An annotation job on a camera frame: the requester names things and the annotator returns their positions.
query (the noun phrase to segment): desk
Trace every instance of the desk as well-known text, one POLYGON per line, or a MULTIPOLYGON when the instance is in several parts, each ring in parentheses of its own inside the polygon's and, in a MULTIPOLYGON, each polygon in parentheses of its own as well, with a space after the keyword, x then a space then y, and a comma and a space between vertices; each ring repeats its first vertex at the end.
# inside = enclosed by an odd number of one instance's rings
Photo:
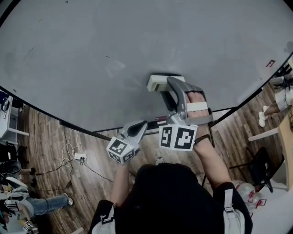
POLYGON ((288 190, 290 190, 293 185, 293 132, 290 130, 289 116, 290 113, 288 112, 288 114, 285 116, 285 118, 277 128, 248 138, 248 141, 254 141, 274 134, 278 134, 282 143, 283 154, 286 163, 286 184, 288 190))
POLYGON ((9 101, 9 107, 7 108, 7 110, 5 112, 0 111, 0 138, 3 138, 8 131, 16 133, 16 134, 18 133, 21 135, 29 136, 29 133, 18 131, 9 126, 11 115, 14 115, 16 117, 18 116, 11 113, 13 97, 9 96, 8 101, 9 101))

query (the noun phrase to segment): wooden floor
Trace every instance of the wooden floor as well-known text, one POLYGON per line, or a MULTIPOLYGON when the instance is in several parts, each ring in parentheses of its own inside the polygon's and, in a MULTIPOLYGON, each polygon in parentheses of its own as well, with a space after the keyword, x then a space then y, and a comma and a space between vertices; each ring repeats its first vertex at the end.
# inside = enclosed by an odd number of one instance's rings
MULTIPOLYGON (((227 167, 243 164, 251 160, 246 152, 249 147, 254 153, 264 146, 270 155, 273 166, 276 168, 282 159, 281 145, 276 136, 248 143, 248 137, 278 126, 285 113, 280 113, 270 119, 265 128, 258 125, 258 112, 264 104, 269 105, 274 101, 274 90, 266 85, 259 97, 254 98, 233 115, 212 128, 217 152, 222 156, 227 167)), ((60 166, 62 157, 68 157, 67 152, 62 149, 69 138, 71 129, 59 125, 59 122, 26 107, 20 119, 20 130, 30 133, 30 137, 19 137, 19 144, 27 146, 28 167, 35 167, 37 172, 46 172, 60 166)), ((108 131, 103 134, 114 136, 116 131, 108 131)), ((109 160, 106 155, 107 141, 73 131, 70 144, 79 146, 82 153, 87 154, 88 165, 97 173, 113 180, 117 165, 109 160)), ((196 154, 167 151, 158 147, 158 135, 145 136, 141 142, 141 152, 130 163, 130 170, 134 173, 144 164, 154 164, 157 157, 162 156, 166 162, 182 163, 189 166, 197 175, 199 181, 203 179, 204 173, 196 154)), ((72 162, 72 186, 64 190, 73 198, 75 205, 60 210, 60 214, 67 233, 71 233, 83 227, 86 233, 90 226, 96 206, 101 199, 110 196, 112 183, 91 172, 84 165, 72 162)), ((70 179, 71 168, 62 167, 60 172, 60 187, 64 188, 70 179)), ((233 180, 244 180, 239 170, 230 170, 233 180)), ((245 177, 251 181, 249 173, 243 169, 245 177)), ((39 190, 56 189, 58 185, 58 170, 37 176, 39 190)), ((39 192, 43 197, 55 195, 55 191, 39 192)), ((65 233, 58 212, 49 215, 53 233, 65 233)))

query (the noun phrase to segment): shoe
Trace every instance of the shoe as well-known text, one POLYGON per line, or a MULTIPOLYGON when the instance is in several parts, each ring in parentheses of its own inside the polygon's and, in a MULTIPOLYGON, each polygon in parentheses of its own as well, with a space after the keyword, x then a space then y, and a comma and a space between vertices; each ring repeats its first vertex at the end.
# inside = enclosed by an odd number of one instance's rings
POLYGON ((268 109, 268 106, 263 106, 262 110, 264 111, 264 113, 266 112, 266 110, 268 109))
POLYGON ((37 180, 36 180, 36 178, 33 178, 32 182, 31 182, 31 187, 34 188, 35 186, 37 186, 37 180))
POLYGON ((31 168, 31 172, 29 173, 30 175, 34 175, 36 173, 36 169, 34 167, 31 168))
POLYGON ((162 157, 158 157, 157 159, 156 159, 156 166, 158 166, 159 164, 162 164, 162 163, 164 163, 165 161, 164 161, 164 159, 162 158, 162 157))
POLYGON ((74 202, 73 202, 73 200, 67 195, 67 193, 63 193, 65 196, 67 196, 67 198, 68 198, 68 201, 67 201, 67 204, 69 205, 69 206, 73 206, 73 204, 74 204, 74 202))
POLYGON ((263 112, 259 112, 258 113, 258 117, 260 118, 258 123, 259 125, 263 128, 265 125, 266 125, 266 119, 267 117, 265 117, 264 113, 263 112))

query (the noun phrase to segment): white sneaker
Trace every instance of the white sneaker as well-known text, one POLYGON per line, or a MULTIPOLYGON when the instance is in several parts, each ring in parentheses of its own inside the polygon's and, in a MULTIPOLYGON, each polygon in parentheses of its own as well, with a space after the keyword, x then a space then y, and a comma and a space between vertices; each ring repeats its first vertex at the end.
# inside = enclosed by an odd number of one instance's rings
POLYGON ((156 166, 158 166, 159 164, 162 164, 162 163, 164 163, 165 161, 164 161, 164 159, 162 158, 162 157, 158 157, 157 159, 156 159, 156 166))
POLYGON ((63 194, 68 198, 67 204, 72 206, 74 204, 73 200, 67 195, 67 193, 64 192, 63 194))
POLYGON ((265 117, 263 112, 259 112, 258 117, 260 118, 258 123, 263 128, 266 125, 265 121, 266 121, 267 117, 265 117))
POLYGON ((266 110, 268 109, 268 106, 263 106, 262 110, 264 111, 264 113, 266 112, 266 110))

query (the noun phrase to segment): hand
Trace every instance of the hand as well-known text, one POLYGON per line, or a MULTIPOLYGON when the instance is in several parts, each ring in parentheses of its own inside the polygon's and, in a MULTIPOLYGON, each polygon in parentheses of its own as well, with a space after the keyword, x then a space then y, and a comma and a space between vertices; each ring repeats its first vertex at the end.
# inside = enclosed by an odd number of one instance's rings
MULTIPOLYGON (((202 94, 198 92, 189 92, 186 94, 186 102, 187 103, 193 103, 193 102, 204 102, 205 98, 203 97, 202 94)), ((203 111, 195 111, 195 112, 188 112, 187 113, 188 117, 201 117, 201 116, 208 116, 209 111, 208 110, 203 110, 203 111)), ((196 137, 199 138, 202 137, 203 135, 207 134, 207 124, 202 124, 199 125, 196 131, 196 137)))

